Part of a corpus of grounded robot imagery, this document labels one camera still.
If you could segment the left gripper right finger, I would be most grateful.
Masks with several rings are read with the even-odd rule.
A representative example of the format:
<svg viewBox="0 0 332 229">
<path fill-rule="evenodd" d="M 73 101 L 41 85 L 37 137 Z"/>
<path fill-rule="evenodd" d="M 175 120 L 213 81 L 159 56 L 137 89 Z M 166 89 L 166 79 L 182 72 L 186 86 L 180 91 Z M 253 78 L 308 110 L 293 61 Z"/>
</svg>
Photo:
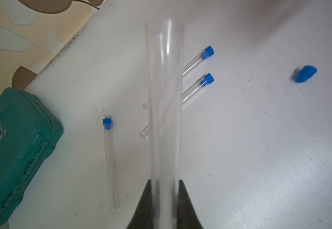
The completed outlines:
<svg viewBox="0 0 332 229">
<path fill-rule="evenodd" d="M 177 229 L 203 229 L 184 182 L 179 180 L 177 204 Z"/>
</svg>

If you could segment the clear test tube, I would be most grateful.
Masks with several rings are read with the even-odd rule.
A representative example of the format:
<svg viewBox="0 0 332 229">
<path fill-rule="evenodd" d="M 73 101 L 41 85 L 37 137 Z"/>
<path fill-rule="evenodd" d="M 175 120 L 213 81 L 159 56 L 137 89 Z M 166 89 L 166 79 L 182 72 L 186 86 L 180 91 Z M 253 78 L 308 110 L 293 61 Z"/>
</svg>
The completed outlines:
<svg viewBox="0 0 332 229">
<path fill-rule="evenodd" d="M 118 190 L 118 176 L 116 166 L 116 153 L 113 135 L 113 124 L 111 130 L 104 129 L 105 152 L 107 161 L 107 174 L 109 184 L 110 206 L 111 212 L 117 213 L 120 208 L 120 198 Z"/>
<path fill-rule="evenodd" d="M 194 69 L 196 69 L 199 65 L 201 65 L 205 61 L 201 59 L 201 53 L 199 53 L 192 61 L 190 61 L 183 68 L 183 74 L 182 74 L 183 78 L 185 78 L 188 74 L 190 74 Z M 183 92 L 182 105 L 185 104 L 189 99 L 191 99 L 196 93 L 198 93 L 203 88 L 200 85 L 201 78 L 198 79 L 193 85 L 191 85 L 185 92 Z"/>
<path fill-rule="evenodd" d="M 179 195 L 184 25 L 175 20 L 145 25 L 149 78 L 149 138 L 153 227 L 175 229 Z"/>
<path fill-rule="evenodd" d="M 180 128 L 182 105 L 213 82 L 214 77 L 208 73 L 196 80 L 183 93 L 181 85 L 173 82 L 160 93 L 153 95 L 148 102 L 144 103 L 150 109 L 150 124 L 141 130 L 139 136 L 146 139 L 151 135 L 177 134 Z"/>
</svg>

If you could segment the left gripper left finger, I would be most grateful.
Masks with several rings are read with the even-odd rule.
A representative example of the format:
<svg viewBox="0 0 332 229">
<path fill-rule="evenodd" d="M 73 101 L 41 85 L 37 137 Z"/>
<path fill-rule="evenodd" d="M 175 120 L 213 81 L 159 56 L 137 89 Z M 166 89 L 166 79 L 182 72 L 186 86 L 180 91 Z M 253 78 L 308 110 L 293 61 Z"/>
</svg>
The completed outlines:
<svg viewBox="0 0 332 229">
<path fill-rule="evenodd" d="M 127 229 L 153 229 L 151 180 L 148 180 Z"/>
</svg>

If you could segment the blue stopper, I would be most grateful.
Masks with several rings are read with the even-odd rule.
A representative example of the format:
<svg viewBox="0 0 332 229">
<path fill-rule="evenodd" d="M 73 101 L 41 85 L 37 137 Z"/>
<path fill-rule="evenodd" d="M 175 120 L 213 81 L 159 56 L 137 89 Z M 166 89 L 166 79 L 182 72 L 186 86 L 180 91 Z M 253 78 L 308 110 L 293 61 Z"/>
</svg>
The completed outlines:
<svg viewBox="0 0 332 229">
<path fill-rule="evenodd" d="M 208 46 L 202 53 L 201 59 L 206 60 L 214 54 L 214 50 L 211 46 Z"/>
<path fill-rule="evenodd" d="M 111 130 L 112 129 L 112 119 L 111 118 L 104 118 L 103 119 L 103 126 L 105 130 Z"/>
<path fill-rule="evenodd" d="M 207 85 L 210 85 L 210 84 L 213 83 L 213 82 L 214 82 L 214 78 L 213 78 L 213 76 L 212 76 L 210 73 L 208 73 L 208 74 L 206 74 L 205 76 L 203 76 L 203 77 L 201 78 L 200 85 L 201 85 L 202 87 L 205 87 L 205 86 L 207 86 Z"/>
<path fill-rule="evenodd" d="M 311 65 L 304 66 L 295 76 L 296 83 L 305 83 L 318 72 L 317 68 Z"/>
</svg>

